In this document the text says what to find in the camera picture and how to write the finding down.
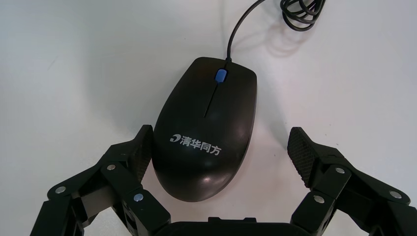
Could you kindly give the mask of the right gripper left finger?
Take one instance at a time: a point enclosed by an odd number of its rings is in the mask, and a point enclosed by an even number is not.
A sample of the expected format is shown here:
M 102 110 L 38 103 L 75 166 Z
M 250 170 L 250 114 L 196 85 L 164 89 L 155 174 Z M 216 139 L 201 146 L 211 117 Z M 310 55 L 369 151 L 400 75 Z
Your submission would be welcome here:
M 109 147 L 92 167 L 53 186 L 31 231 L 33 236 L 82 236 L 98 214 L 111 208 L 133 236 L 154 236 L 170 213 L 142 186 L 152 157 L 153 128 Z

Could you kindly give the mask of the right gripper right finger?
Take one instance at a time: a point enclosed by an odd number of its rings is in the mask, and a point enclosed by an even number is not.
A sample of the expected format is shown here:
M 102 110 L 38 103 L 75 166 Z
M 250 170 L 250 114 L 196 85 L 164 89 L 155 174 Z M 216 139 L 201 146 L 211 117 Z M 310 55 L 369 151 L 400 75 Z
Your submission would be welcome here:
M 287 153 L 310 190 L 292 215 L 293 224 L 320 236 L 340 210 L 370 236 L 416 235 L 417 210 L 409 196 L 356 169 L 338 149 L 293 127 Z

